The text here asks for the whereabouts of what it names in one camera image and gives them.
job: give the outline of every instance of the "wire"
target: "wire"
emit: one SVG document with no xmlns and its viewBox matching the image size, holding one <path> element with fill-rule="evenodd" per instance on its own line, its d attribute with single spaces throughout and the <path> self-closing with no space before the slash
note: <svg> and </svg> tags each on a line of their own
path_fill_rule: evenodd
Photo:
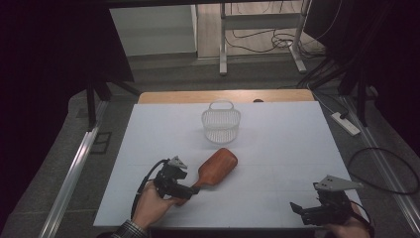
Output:
<svg viewBox="0 0 420 238">
<path fill-rule="evenodd" d="M 372 222 L 372 219 L 370 218 L 370 214 L 368 213 L 368 211 L 361 204 L 358 204 L 357 202 L 355 202 L 353 200 L 350 200 L 350 202 L 353 203 L 353 204 L 355 204 L 356 206 L 358 206 L 359 208 L 361 208 L 365 212 L 365 214 L 367 215 L 368 223 L 370 225 L 372 225 L 373 222 Z"/>
<path fill-rule="evenodd" d="M 300 41 L 299 41 L 297 47 L 299 49 L 300 55 L 307 58 L 307 59 L 314 59 L 314 58 L 325 57 L 326 56 L 325 48 L 322 49 L 321 53 L 309 53 L 308 51 L 306 51 L 306 49 L 302 45 L 302 42 L 300 42 Z"/>
<path fill-rule="evenodd" d="M 303 5 L 305 5 L 305 0 L 302 0 L 302 5 L 300 6 L 300 14 L 303 13 Z"/>
<path fill-rule="evenodd" d="M 345 111 L 343 112 L 343 113 L 341 113 L 341 115 L 343 115 L 344 117 L 346 117 L 348 114 L 349 114 L 349 109 L 347 108 L 347 107 L 345 107 L 342 103 L 340 103 L 336 98 L 334 98 L 333 96 L 331 96 L 331 95 L 328 95 L 328 94 L 326 94 L 326 93 L 323 93 L 323 92 L 321 92 L 321 91 L 319 91 L 319 90 L 317 90 L 317 92 L 319 92 L 319 93 L 321 93 L 322 95 L 324 95 L 324 96 L 326 96 L 326 97 L 329 97 L 329 98 L 331 98 L 333 101 L 335 101 L 338 105 L 340 105 Z"/>
<path fill-rule="evenodd" d="M 242 39 L 242 38 L 253 37 L 253 36 L 256 36 L 256 35 L 259 35 L 259 34 L 268 33 L 268 32 L 273 32 L 273 31 L 275 31 L 275 30 L 271 29 L 271 30 L 266 30 L 266 31 L 262 31 L 262 32 L 257 32 L 257 33 L 253 33 L 253 34 L 249 34 L 249 35 L 244 35 L 244 36 L 236 36 L 236 35 L 235 35 L 235 30 L 232 30 L 232 33 L 234 34 L 234 37 L 235 37 L 235 38 Z"/>
<path fill-rule="evenodd" d="M 265 13 L 266 11 L 268 11 L 270 5 L 271 5 L 271 2 L 268 2 L 268 7 L 263 11 L 263 13 Z"/>
<path fill-rule="evenodd" d="M 297 84 L 296 88 L 304 88 L 307 86 L 309 81 L 317 79 L 321 77 L 321 75 L 330 70 L 335 64 L 332 63 L 328 68 L 324 69 L 324 67 L 331 61 L 331 59 L 326 58 L 324 59 L 318 66 L 316 66 L 313 70 L 308 72 Z"/>
<path fill-rule="evenodd" d="M 278 13 L 281 13 L 281 9 L 283 8 L 283 2 L 284 1 L 281 1 L 280 10 L 278 11 Z"/>
<path fill-rule="evenodd" d="M 272 37 L 271 37 L 272 48 L 268 49 L 268 50 L 265 50 L 265 51 L 256 51 L 256 50 L 249 49 L 249 48 L 246 48 L 246 47 L 233 45 L 228 41 L 228 39 L 226 37 L 225 37 L 225 41 L 229 46 L 231 46 L 233 48 L 244 49 L 244 50 L 247 50 L 247 51 L 250 51 L 250 52 L 253 52 L 253 53 L 267 53 L 267 52 L 273 51 L 276 48 L 280 48 L 280 49 L 288 48 L 289 47 L 288 43 L 293 42 L 293 41 L 292 40 L 279 39 L 279 38 L 277 38 L 277 36 L 280 36 L 280 35 L 293 36 L 293 35 L 285 34 L 285 33 L 276 34 L 275 31 L 276 30 L 268 30 L 268 31 L 264 31 L 264 32 L 255 33 L 255 35 L 257 35 L 257 34 L 261 34 L 261 33 L 272 32 Z"/>
<path fill-rule="evenodd" d="M 321 203 L 323 203 L 325 201 L 325 202 L 327 202 L 329 204 L 332 204 L 333 207 L 339 208 L 339 207 L 342 206 L 341 204 L 339 204 L 337 202 L 334 202 L 333 200 L 330 200 L 330 199 L 319 197 L 319 200 L 321 201 Z M 351 208 L 351 210 L 342 210 L 342 211 L 344 211 L 345 213 L 347 213 L 349 216 L 352 216 L 353 218 L 357 219 L 365 227 L 365 229 L 367 230 L 367 232 L 369 234 L 369 237 L 373 238 L 374 237 L 374 227 L 371 224 L 370 215 L 365 210 L 365 208 L 362 207 L 360 204 L 358 204 L 358 203 L 356 203 L 356 202 L 354 202 L 352 200 L 350 200 L 350 203 L 354 203 L 357 206 L 359 206 L 361 209 L 363 209 L 365 211 L 365 213 L 367 214 L 368 221 L 364 217 L 362 217 L 361 215 L 359 215 L 358 213 L 356 213 L 353 210 L 353 208 Z"/>
<path fill-rule="evenodd" d="M 136 211 L 137 203 L 139 202 L 140 196 L 142 196 L 143 189 L 146 186 L 146 183 L 149 181 L 149 177 L 152 175 L 154 170 L 163 163 L 167 163 L 169 159 L 167 160 L 161 160 L 157 162 L 152 169 L 149 171 L 149 173 L 143 178 L 142 184 L 140 184 L 139 189 L 137 189 L 136 196 L 134 197 L 133 206 L 132 206 L 132 212 L 131 212 L 131 218 L 133 218 L 134 212 Z"/>
<path fill-rule="evenodd" d="M 321 103 L 321 105 L 323 105 L 325 108 L 327 108 L 327 110 L 329 110 L 331 112 L 331 114 L 334 114 L 334 111 L 331 110 L 331 108 L 329 108 L 315 93 L 314 91 L 312 91 L 312 94 L 314 95 L 314 97 L 319 101 L 319 103 Z"/>
<path fill-rule="evenodd" d="M 242 12 L 239 10 L 239 3 L 236 4 L 237 5 L 237 10 L 239 14 L 242 14 Z"/>
<path fill-rule="evenodd" d="M 293 1 L 290 1 L 290 7 L 291 7 L 292 11 L 293 11 L 294 13 L 296 13 L 296 11 L 294 10 L 294 7 L 293 7 Z"/>
<path fill-rule="evenodd" d="M 311 42 L 318 41 L 320 38 L 324 37 L 324 36 L 325 36 L 325 34 L 327 34 L 327 33 L 331 30 L 331 28 L 334 26 L 334 23 L 336 23 L 337 17 L 339 16 L 339 13 L 340 13 L 340 9 L 341 9 L 341 7 L 342 7 L 342 4 L 343 4 L 343 0 L 340 0 L 340 5 L 339 5 L 339 8 L 337 9 L 336 16 L 334 17 L 334 20 L 333 20 L 333 22 L 331 23 L 330 27 L 327 29 L 327 31 L 325 31 L 325 32 L 324 32 L 321 36 L 319 36 L 319 37 L 315 38 L 314 40 L 309 41 L 309 42 L 307 42 L 307 43 L 303 44 L 303 46 L 308 45 L 308 44 L 309 44 L 309 43 L 311 43 Z"/>
<path fill-rule="evenodd" d="M 356 175 L 355 173 L 352 173 L 350 171 L 350 168 L 352 166 L 353 161 L 356 159 L 357 155 L 359 155 L 360 153 L 362 153 L 364 151 L 368 151 L 368 150 L 378 150 L 378 151 L 387 152 L 390 155 L 392 155 L 395 159 L 397 159 L 398 161 L 402 162 L 411 171 L 411 173 L 414 175 L 414 177 L 416 179 L 416 182 L 417 182 L 416 187 L 414 189 L 412 189 L 412 190 L 409 190 L 409 191 L 396 191 L 396 190 L 391 190 L 391 189 L 388 189 L 386 187 L 382 187 L 382 186 L 379 186 L 377 184 L 374 184 L 374 183 L 372 183 L 370 181 L 367 181 L 366 179 L 361 178 L 360 176 Z M 402 159 L 401 157 L 397 156 L 393 152 L 388 151 L 388 150 L 386 150 L 384 148 L 368 147 L 368 148 L 364 148 L 364 149 L 361 149 L 361 150 L 355 152 L 352 155 L 352 157 L 350 158 L 349 163 L 347 164 L 347 169 L 349 171 L 349 174 L 352 175 L 353 177 L 355 177 L 356 179 L 359 179 L 359 180 L 363 181 L 364 183 L 366 183 L 366 184 L 368 184 L 368 185 L 370 185 L 370 186 L 372 186 L 372 187 L 374 187 L 374 188 L 376 188 L 378 190 L 381 190 L 381 191 L 391 192 L 391 193 L 400 194 L 400 195 L 413 195 L 413 194 L 416 194 L 417 192 L 420 191 L 420 178 L 418 177 L 417 173 L 413 170 L 413 168 L 410 166 L 410 164 L 408 164 L 404 159 Z"/>
</svg>

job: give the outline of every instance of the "table leg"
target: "table leg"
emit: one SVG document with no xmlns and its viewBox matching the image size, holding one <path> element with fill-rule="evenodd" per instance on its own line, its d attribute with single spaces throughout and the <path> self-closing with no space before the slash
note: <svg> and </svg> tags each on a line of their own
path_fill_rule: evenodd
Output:
<svg viewBox="0 0 420 238">
<path fill-rule="evenodd" d="M 296 63 L 297 69 L 300 73 L 306 73 L 305 64 L 299 54 L 298 44 L 300 42 L 300 36 L 303 32 L 303 26 L 305 25 L 306 16 L 308 15 L 308 9 L 311 1 L 304 1 L 302 11 L 299 17 L 299 23 L 297 25 L 296 33 L 294 35 L 293 44 L 289 47 L 290 53 L 293 56 L 294 62 Z"/>
<path fill-rule="evenodd" d="M 228 63 L 227 63 L 227 56 L 226 56 L 226 13 L 225 13 L 225 4 L 220 4 L 220 18 L 222 21 L 221 24 L 221 38 L 220 38 L 220 75 L 226 75 L 228 73 Z"/>
</svg>

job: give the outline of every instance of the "aluminum rail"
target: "aluminum rail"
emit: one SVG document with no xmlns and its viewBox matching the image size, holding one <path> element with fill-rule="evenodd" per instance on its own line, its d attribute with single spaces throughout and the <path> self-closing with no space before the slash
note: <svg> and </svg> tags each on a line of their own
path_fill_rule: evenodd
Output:
<svg viewBox="0 0 420 238">
<path fill-rule="evenodd" d="M 349 108 L 349 115 L 351 116 L 353 122 L 359 127 L 362 133 L 362 138 L 365 142 L 365 145 L 368 147 L 378 147 L 376 140 L 374 139 L 373 135 L 371 134 L 370 130 L 367 127 L 364 127 L 362 123 L 359 121 L 359 118 L 355 114 L 355 106 L 352 100 L 343 96 L 342 100 Z M 386 184 L 394 190 L 397 191 L 405 191 L 405 188 L 401 181 L 398 179 L 398 176 L 393 171 L 392 167 L 390 166 L 389 162 L 385 159 L 385 155 L 382 151 L 374 150 L 371 152 L 374 158 L 374 162 L 380 171 L 383 179 L 385 180 Z M 394 194 L 393 197 L 395 198 L 399 208 L 403 212 L 405 218 L 407 219 L 408 224 L 410 225 L 413 233 L 420 237 L 420 212 L 417 206 L 414 204 L 413 199 L 411 199 L 408 195 L 399 195 Z"/>
<path fill-rule="evenodd" d="M 62 217 L 64 216 L 65 210 L 67 209 L 68 203 L 70 202 L 71 196 L 77 185 L 77 181 L 80 177 L 81 171 L 83 170 L 84 163 L 86 162 L 87 156 L 89 155 L 90 149 L 93 145 L 96 135 L 98 134 L 99 127 L 102 123 L 102 117 L 108 102 L 101 101 L 96 110 L 96 124 L 91 132 L 86 132 L 84 138 L 80 144 L 80 147 L 73 159 L 73 163 L 68 170 L 67 176 L 62 183 L 61 189 L 53 203 L 50 214 L 44 224 L 43 229 L 40 233 L 40 238 L 54 237 L 61 223 Z"/>
</svg>

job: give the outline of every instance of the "white basket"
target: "white basket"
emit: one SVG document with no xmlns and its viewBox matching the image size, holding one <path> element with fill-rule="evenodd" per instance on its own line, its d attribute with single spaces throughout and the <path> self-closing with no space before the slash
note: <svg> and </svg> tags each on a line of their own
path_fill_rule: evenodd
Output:
<svg viewBox="0 0 420 238">
<path fill-rule="evenodd" d="M 213 109 L 214 103 L 230 103 L 229 109 Z M 209 109 L 201 115 L 201 121 L 207 139 L 216 144 L 226 144 L 238 135 L 241 113 L 234 108 L 234 104 L 226 99 L 215 100 L 209 105 Z"/>
</svg>

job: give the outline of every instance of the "plaid sleeve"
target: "plaid sleeve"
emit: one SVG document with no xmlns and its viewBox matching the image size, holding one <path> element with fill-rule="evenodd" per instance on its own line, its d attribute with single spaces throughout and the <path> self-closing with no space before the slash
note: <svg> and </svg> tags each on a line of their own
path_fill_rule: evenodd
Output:
<svg viewBox="0 0 420 238">
<path fill-rule="evenodd" d="M 149 234 L 136 225 L 133 221 L 127 220 L 112 234 L 111 238 L 148 238 Z"/>
</svg>

